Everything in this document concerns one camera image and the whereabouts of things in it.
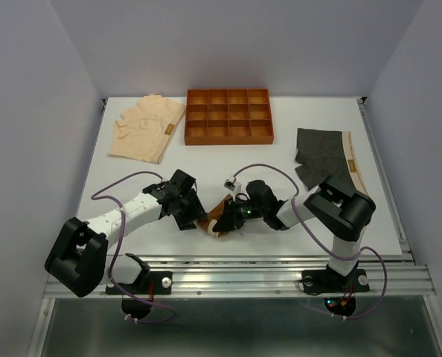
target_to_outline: white wall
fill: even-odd
[[[420,0],[52,0],[103,96],[366,95]]]
[[[408,241],[442,305],[442,0],[425,0],[367,110]]]
[[[25,356],[100,98],[46,0],[0,0],[0,357]]]

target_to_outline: white table surface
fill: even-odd
[[[186,104],[184,97],[171,99]],[[206,211],[210,211],[229,193],[222,186],[226,178],[241,167],[257,162],[283,170],[298,182],[301,192],[305,193],[305,187],[294,171],[298,166],[294,161],[296,129],[350,131],[360,172],[369,195],[377,204],[362,245],[369,245],[383,255],[401,255],[397,232],[355,98],[272,97],[273,145],[188,147],[184,144],[185,120],[182,119],[161,164],[148,164],[107,154],[112,142],[114,121],[120,118],[125,108],[134,106],[137,100],[130,97],[111,97],[108,100],[77,213],[80,219],[99,216],[113,209],[113,203],[93,202],[90,195],[140,170],[156,171],[166,179],[176,169],[184,170],[197,179],[199,198]],[[266,168],[252,168],[240,174],[238,179],[244,185],[254,179],[263,179],[279,199],[288,199],[294,193],[292,185],[283,176]],[[114,187],[110,193],[126,202],[155,181],[154,176],[138,176]],[[333,236],[317,219],[310,220],[308,225],[324,244],[331,247]],[[200,229],[179,231],[172,217],[145,225],[130,234],[122,247],[122,253],[125,252],[170,257],[325,255],[300,225],[277,232],[262,220],[256,220],[247,222],[240,231],[216,239]]]

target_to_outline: orange compartment tray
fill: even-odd
[[[272,144],[267,89],[189,89],[185,145]]]

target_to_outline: brown cloth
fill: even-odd
[[[226,199],[231,199],[233,196],[227,195],[224,199],[221,200],[218,205],[213,208],[208,213],[208,219],[200,219],[198,221],[198,226],[204,230],[206,233],[208,233],[210,236],[213,237],[224,237],[228,232],[213,232],[214,225],[218,222],[218,219],[221,217],[222,212],[224,210],[224,201]]]

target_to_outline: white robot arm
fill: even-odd
[[[239,191],[240,183],[231,177],[225,182],[225,187]],[[246,220],[256,218],[263,218],[269,227],[277,231],[285,231],[298,223],[310,231],[305,222],[315,217],[333,233],[333,247],[328,250],[309,232],[331,257],[323,276],[319,276],[318,271],[303,273],[303,276],[309,277],[304,290],[341,292],[352,284],[357,275],[364,274],[356,267],[365,227],[376,209],[370,197],[332,177],[306,195],[287,201],[278,200],[261,180],[249,182],[246,192],[247,199],[234,195],[233,199],[225,201],[223,214],[213,231],[233,231],[241,228]],[[356,291],[367,288],[359,286]]]
[[[109,282],[107,251],[124,236],[142,225],[173,215],[180,230],[192,229],[206,212],[193,189],[195,178],[177,170],[169,181],[145,187],[121,209],[114,209],[85,222],[74,217],[61,229],[46,262],[45,269],[78,297],[92,292],[97,285]],[[125,213],[125,225],[122,213]],[[136,256],[119,257],[113,278],[132,284],[147,273],[146,264]]]

